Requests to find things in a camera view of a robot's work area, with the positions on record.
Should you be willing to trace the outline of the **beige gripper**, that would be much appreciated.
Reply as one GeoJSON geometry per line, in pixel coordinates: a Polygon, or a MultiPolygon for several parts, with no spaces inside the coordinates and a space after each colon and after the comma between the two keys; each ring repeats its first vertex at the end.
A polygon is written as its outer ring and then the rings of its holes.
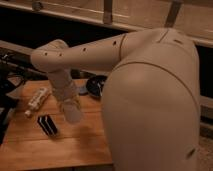
{"type": "Polygon", "coordinates": [[[60,112],[65,114],[63,102],[66,100],[75,101],[79,110],[81,110],[81,102],[77,92],[77,87],[67,70],[57,70],[48,74],[48,79],[52,86],[52,92],[56,100],[60,112]]]}

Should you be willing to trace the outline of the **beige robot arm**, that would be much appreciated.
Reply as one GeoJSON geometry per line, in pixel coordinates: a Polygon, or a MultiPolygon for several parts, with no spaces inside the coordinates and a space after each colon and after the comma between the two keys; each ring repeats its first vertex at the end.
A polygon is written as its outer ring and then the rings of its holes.
{"type": "Polygon", "coordinates": [[[148,29],[70,47],[57,39],[31,54],[70,123],[82,119],[70,69],[103,73],[105,135],[115,171],[196,171],[199,57],[171,28],[148,29]]]}

